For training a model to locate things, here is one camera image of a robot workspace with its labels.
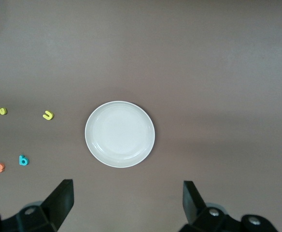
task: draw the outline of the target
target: white plate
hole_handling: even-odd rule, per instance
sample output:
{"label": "white plate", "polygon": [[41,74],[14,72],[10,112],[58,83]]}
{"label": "white plate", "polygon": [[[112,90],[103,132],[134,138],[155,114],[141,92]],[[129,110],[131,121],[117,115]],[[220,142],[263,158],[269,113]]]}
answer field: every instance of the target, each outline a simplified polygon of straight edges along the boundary
{"label": "white plate", "polygon": [[150,117],[135,104],[111,101],[88,118],[85,140],[90,152],[102,163],[127,168],[151,152],[155,130]]}

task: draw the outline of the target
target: dark object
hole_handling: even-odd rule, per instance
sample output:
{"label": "dark object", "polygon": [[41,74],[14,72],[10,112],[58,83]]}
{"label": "dark object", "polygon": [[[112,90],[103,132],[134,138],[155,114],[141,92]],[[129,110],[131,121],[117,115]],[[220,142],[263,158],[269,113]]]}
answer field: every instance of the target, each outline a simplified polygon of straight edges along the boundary
{"label": "dark object", "polygon": [[57,232],[74,203],[73,181],[63,180],[40,206],[1,221],[0,232]]}
{"label": "dark object", "polygon": [[[73,182],[63,180],[40,206],[0,219],[0,232],[56,232],[73,203]],[[239,222],[218,208],[207,207],[192,181],[184,181],[183,207],[188,224],[180,232],[277,232],[264,217],[244,215]]]}
{"label": "dark object", "polygon": [[192,181],[184,181],[183,207],[188,220],[180,232],[278,232],[264,217],[244,215],[241,222],[207,207]]}

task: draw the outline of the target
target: plate rim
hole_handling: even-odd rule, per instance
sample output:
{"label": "plate rim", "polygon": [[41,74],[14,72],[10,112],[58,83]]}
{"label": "plate rim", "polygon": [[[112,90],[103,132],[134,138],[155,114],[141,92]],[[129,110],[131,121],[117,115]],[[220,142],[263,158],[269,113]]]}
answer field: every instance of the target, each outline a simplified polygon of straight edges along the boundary
{"label": "plate rim", "polygon": [[[149,149],[148,154],[146,154],[143,159],[141,159],[140,161],[138,161],[137,163],[134,163],[134,164],[132,164],[132,165],[127,165],[127,166],[121,166],[121,167],[119,167],[119,166],[111,165],[111,164],[108,164],[108,163],[105,163],[105,162],[101,161],[97,156],[95,156],[95,154],[93,153],[93,151],[91,150],[91,148],[90,148],[90,146],[88,145],[88,142],[87,142],[87,138],[86,138],[86,129],[87,129],[87,126],[89,125],[89,121],[90,121],[90,118],[92,117],[92,115],[94,115],[97,110],[99,110],[100,108],[104,107],[105,105],[114,104],[114,103],[125,103],[125,104],[129,104],[129,105],[131,105],[131,106],[133,106],[133,107],[138,108],[139,110],[141,110],[141,111],[146,115],[146,117],[147,117],[147,118],[149,119],[149,121],[151,122],[151,127],[153,128],[153,141],[151,142],[152,145],[151,145],[151,148]],[[156,139],[155,127],[154,127],[153,121],[152,121],[152,119],[150,118],[150,116],[149,116],[149,115],[146,113],[146,111],[143,110],[141,107],[139,107],[138,105],[136,105],[136,104],[134,104],[134,103],[128,102],[128,101],[108,101],[108,102],[106,102],[106,103],[104,103],[104,104],[98,106],[98,107],[90,114],[90,116],[88,117],[88,119],[87,119],[87,121],[86,121],[86,124],[85,124],[85,142],[86,142],[87,148],[89,149],[90,153],[91,153],[99,162],[101,162],[101,163],[103,163],[103,164],[105,164],[105,165],[107,165],[107,166],[114,167],[114,168],[129,168],[129,167],[132,167],[132,166],[135,166],[135,165],[141,163],[141,162],[142,162],[143,160],[145,160],[145,159],[149,156],[149,154],[152,152],[153,147],[154,147],[154,144],[155,144],[155,139]]]}

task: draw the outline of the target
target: blue letter b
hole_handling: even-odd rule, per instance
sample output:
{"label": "blue letter b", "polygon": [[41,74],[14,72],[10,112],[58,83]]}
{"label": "blue letter b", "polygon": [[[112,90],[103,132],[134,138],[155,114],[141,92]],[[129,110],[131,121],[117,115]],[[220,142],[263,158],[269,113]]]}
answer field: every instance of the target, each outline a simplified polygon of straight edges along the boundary
{"label": "blue letter b", "polygon": [[28,163],[29,163],[29,160],[26,157],[24,157],[23,155],[19,156],[20,165],[26,166],[28,165]]}

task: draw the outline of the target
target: screw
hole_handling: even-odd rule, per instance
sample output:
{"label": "screw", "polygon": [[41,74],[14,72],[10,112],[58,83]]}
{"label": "screw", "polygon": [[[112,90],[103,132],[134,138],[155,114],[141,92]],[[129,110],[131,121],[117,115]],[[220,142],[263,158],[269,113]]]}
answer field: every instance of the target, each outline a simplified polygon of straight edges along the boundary
{"label": "screw", "polygon": [[30,215],[30,214],[32,214],[35,210],[36,210],[36,208],[31,207],[31,208],[27,209],[24,214],[25,214],[25,215]]}
{"label": "screw", "polygon": [[209,210],[210,214],[214,217],[218,216],[219,215],[219,212],[216,210],[216,209],[210,209]]}
{"label": "screw", "polygon": [[261,224],[261,222],[256,217],[249,217],[248,220],[251,224],[254,224],[256,226]]}

